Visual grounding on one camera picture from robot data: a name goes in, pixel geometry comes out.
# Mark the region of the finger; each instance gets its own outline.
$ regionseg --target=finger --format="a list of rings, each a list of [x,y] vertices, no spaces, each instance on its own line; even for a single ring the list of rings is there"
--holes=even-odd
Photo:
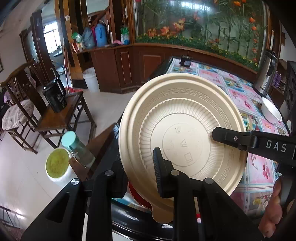
[[[271,197],[265,209],[265,213],[272,223],[278,224],[280,222],[283,216],[283,210],[280,205],[279,196]]]
[[[274,231],[276,229],[276,226],[275,226],[274,223],[272,223],[269,220],[268,216],[266,214],[264,214],[262,219],[261,219],[261,222],[260,222],[260,224],[258,226],[258,229],[261,231],[261,233],[264,236],[270,238],[273,235],[273,233],[274,233]]]
[[[274,189],[272,191],[272,196],[278,196],[281,192],[281,177],[279,177],[274,183]]]
[[[287,213],[290,211],[290,208],[292,207],[293,203],[294,203],[295,199],[293,199],[287,206]]]

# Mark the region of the green liquid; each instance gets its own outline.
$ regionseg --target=green liquid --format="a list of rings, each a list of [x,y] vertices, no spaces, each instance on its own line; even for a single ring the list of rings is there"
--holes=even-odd
[[[46,162],[46,170],[49,176],[58,178],[64,175],[69,166],[69,154],[64,149],[53,151]]]

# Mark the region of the glass jar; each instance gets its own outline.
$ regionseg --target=glass jar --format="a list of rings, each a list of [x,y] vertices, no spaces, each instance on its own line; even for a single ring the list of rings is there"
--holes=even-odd
[[[85,166],[85,168],[90,168],[96,159],[73,131],[68,131],[63,135],[62,145],[69,150],[74,158],[81,165]]]

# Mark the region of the floral tablecloth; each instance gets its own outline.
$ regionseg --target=floral tablecloth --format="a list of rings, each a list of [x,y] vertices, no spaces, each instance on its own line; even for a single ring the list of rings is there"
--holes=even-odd
[[[180,66],[180,59],[174,58],[168,73],[190,73],[208,79],[219,86],[239,109],[247,131],[257,130],[280,135],[288,135],[283,122],[271,124],[261,112],[262,98],[252,89],[252,84],[223,70],[204,64],[191,62],[190,68]],[[231,198],[250,217],[259,217],[271,197],[273,185],[280,174],[275,172],[276,162],[267,158],[248,154],[243,177],[231,194]],[[117,201],[130,207],[150,212],[140,205],[128,189],[123,199]]]

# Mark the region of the speaker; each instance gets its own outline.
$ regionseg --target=speaker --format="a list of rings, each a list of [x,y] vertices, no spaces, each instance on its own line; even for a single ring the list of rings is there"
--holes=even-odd
[[[287,61],[287,81],[284,93],[292,133],[296,132],[296,62]]]

